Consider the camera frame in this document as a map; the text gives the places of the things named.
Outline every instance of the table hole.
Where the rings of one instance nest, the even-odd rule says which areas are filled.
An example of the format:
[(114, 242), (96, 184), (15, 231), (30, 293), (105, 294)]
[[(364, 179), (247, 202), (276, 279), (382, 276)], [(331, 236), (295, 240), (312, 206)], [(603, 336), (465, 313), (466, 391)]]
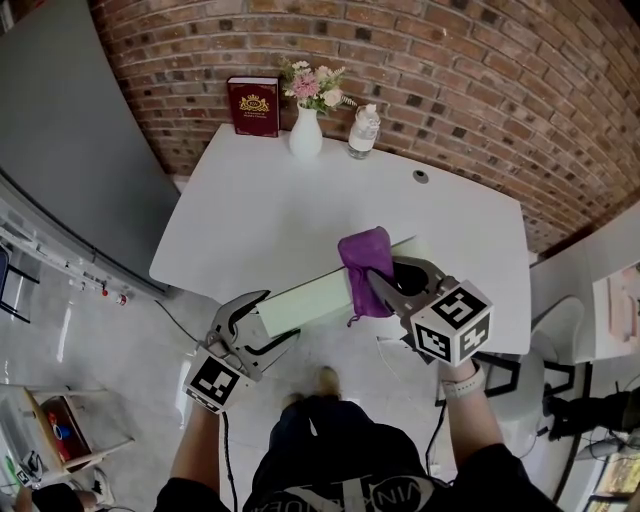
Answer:
[(429, 176), (424, 171), (413, 171), (413, 179), (422, 185), (429, 183)]

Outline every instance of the red book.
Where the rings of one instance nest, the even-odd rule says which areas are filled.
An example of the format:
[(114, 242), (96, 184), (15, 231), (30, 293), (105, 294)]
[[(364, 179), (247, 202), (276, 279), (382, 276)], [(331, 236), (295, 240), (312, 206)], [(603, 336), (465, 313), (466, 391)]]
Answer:
[(277, 78), (234, 76), (227, 80), (231, 117), (238, 135), (277, 137), (280, 105)]

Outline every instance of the black shirt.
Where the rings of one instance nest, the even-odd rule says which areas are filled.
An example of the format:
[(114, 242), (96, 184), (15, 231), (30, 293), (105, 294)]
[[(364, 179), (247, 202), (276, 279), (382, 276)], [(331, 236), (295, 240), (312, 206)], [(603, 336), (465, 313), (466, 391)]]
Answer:
[[(271, 450), (253, 479), (244, 512), (418, 512), (559, 510), (502, 444), (484, 448), (459, 469), (452, 486), (429, 478), (415, 445), (393, 427), (371, 424), (357, 435), (316, 437)], [(172, 478), (156, 512), (228, 512), (207, 486)]]

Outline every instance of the gray door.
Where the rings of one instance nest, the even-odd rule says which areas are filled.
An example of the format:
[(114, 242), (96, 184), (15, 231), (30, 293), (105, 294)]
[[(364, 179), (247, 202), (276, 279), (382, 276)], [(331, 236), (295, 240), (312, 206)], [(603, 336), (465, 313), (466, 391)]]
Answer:
[(0, 169), (67, 232), (149, 284), (178, 193), (113, 76), (86, 0), (0, 37)]

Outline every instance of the black shorts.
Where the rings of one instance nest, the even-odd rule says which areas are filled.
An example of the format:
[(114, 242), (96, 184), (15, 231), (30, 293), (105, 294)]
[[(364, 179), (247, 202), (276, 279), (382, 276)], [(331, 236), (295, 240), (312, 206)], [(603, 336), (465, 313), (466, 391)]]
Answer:
[(40, 512), (83, 512), (84, 507), (76, 493), (65, 484), (54, 484), (33, 491), (33, 504)]

